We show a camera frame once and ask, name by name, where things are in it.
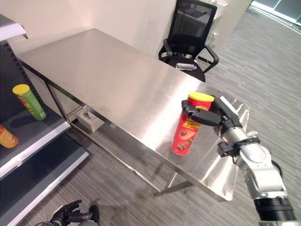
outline metal table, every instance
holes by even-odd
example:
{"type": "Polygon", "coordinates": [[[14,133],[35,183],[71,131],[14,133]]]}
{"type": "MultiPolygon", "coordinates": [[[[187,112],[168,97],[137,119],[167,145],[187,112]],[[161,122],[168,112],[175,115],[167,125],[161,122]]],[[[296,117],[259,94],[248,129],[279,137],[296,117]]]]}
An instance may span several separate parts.
{"type": "Polygon", "coordinates": [[[114,123],[143,145],[145,151],[171,166],[175,173],[166,188],[159,189],[71,123],[153,187],[157,194],[196,185],[217,200],[232,200],[238,169],[231,158],[219,157],[216,150],[220,140],[212,128],[202,126],[185,157],[171,153],[169,144],[181,113],[181,100],[186,99],[189,92],[196,90],[226,97],[238,109],[245,127],[249,116],[247,105],[96,29],[55,41],[18,57],[25,68],[44,80],[66,119],[68,115],[55,89],[81,106],[88,105],[93,114],[114,123]],[[172,186],[177,173],[188,181],[172,186]]]}

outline pringles can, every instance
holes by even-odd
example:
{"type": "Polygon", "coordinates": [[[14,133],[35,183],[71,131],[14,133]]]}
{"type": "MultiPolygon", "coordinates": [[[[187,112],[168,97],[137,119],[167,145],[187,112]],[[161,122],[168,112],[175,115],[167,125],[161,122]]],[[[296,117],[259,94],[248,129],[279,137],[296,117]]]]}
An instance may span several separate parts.
{"type": "MultiPolygon", "coordinates": [[[[209,110],[214,101],[214,97],[205,93],[191,92],[187,100],[196,108],[209,110]]],[[[178,155],[187,155],[200,128],[200,123],[188,118],[185,113],[182,112],[173,141],[170,145],[171,151],[178,155]]]]}
{"type": "Polygon", "coordinates": [[[18,138],[12,135],[4,126],[0,125],[0,144],[12,148],[18,144],[18,138]]]}
{"type": "Polygon", "coordinates": [[[13,93],[17,95],[22,104],[33,115],[36,120],[43,120],[46,118],[46,113],[29,86],[26,84],[20,84],[13,88],[13,93]]]}

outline metal shelf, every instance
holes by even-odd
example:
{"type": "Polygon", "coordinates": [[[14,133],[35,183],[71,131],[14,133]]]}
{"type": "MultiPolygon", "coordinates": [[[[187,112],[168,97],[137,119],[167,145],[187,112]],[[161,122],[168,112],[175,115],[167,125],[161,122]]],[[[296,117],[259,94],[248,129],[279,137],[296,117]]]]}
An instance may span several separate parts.
{"type": "Polygon", "coordinates": [[[47,117],[42,121],[35,120],[25,109],[1,123],[19,139],[19,142],[13,148],[0,147],[0,179],[6,177],[48,142],[70,128],[70,124],[49,107],[44,105],[43,108],[47,117]]]}
{"type": "Polygon", "coordinates": [[[24,28],[15,21],[0,14],[0,41],[4,41],[19,35],[26,36],[24,28]]]}
{"type": "Polygon", "coordinates": [[[88,155],[62,134],[2,179],[0,225],[16,225],[88,155]]]}

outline mesh chair back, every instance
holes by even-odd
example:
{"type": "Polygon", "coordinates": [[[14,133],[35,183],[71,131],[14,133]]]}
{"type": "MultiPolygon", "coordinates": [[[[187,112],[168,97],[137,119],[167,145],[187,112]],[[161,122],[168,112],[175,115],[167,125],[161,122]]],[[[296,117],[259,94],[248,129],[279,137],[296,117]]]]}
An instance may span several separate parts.
{"type": "Polygon", "coordinates": [[[204,48],[216,10],[198,0],[177,0],[168,35],[171,50],[196,58],[204,48]]]}

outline white box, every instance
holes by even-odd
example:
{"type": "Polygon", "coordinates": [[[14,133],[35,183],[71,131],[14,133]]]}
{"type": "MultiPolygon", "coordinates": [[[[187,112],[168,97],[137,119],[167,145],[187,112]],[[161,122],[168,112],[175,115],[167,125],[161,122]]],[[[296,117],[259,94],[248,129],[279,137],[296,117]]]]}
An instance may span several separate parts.
{"type": "Polygon", "coordinates": [[[88,108],[85,106],[79,112],[76,113],[76,117],[80,124],[86,127],[91,132],[97,130],[101,125],[104,124],[104,121],[97,118],[91,112],[89,112],[88,108]]]}

